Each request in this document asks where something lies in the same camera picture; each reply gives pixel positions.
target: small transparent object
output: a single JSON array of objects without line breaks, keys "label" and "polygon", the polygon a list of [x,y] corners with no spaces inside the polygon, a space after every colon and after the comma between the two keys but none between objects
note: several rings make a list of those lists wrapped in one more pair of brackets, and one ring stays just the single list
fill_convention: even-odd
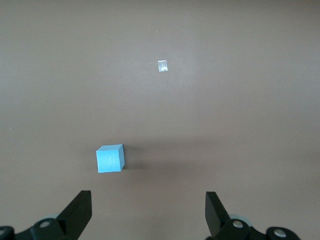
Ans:
[{"label": "small transparent object", "polygon": [[167,72],[168,71],[167,60],[158,61],[158,67],[159,67],[159,72]]}]

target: blue cube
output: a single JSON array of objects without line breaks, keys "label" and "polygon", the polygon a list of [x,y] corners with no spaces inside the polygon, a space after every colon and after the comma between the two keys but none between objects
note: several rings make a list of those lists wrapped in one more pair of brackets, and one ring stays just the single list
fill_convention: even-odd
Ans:
[{"label": "blue cube", "polygon": [[107,145],[96,151],[98,173],[120,172],[125,165],[124,146]]}]

